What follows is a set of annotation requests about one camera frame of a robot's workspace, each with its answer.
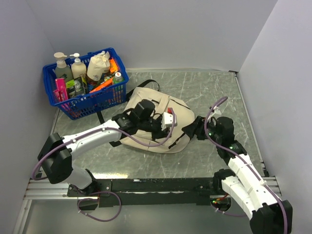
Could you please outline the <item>beige canvas backpack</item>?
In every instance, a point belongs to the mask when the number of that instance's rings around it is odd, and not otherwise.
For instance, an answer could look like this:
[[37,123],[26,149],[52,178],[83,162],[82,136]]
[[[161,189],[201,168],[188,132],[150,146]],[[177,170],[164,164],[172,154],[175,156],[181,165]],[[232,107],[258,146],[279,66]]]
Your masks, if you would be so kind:
[[127,93],[125,110],[112,117],[127,135],[110,144],[160,154],[181,152],[195,135],[195,114],[184,101],[147,88],[151,82],[148,79]]

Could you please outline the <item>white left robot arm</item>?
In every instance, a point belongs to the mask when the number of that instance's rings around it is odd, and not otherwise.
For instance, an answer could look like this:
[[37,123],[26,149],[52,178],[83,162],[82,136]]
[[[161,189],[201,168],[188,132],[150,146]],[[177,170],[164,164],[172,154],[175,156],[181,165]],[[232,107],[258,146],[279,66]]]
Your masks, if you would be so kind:
[[163,114],[155,113],[154,108],[152,101],[144,99],[134,108],[84,132],[64,137],[50,135],[38,155],[32,179],[38,179],[37,171],[42,168],[51,184],[67,182],[82,195],[94,194],[98,181],[89,170],[73,165],[73,158],[125,137],[147,148],[164,144],[171,137],[177,118],[172,108]]

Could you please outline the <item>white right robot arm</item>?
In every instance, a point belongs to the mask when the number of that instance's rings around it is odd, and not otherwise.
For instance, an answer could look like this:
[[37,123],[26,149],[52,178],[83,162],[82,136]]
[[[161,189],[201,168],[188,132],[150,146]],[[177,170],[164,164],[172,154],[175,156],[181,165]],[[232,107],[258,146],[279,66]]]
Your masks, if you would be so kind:
[[253,166],[245,148],[235,139],[231,118],[205,121],[197,117],[182,131],[199,140],[209,139],[228,169],[214,174],[213,189],[227,193],[244,211],[254,234],[289,234],[292,231],[293,207],[268,186]]

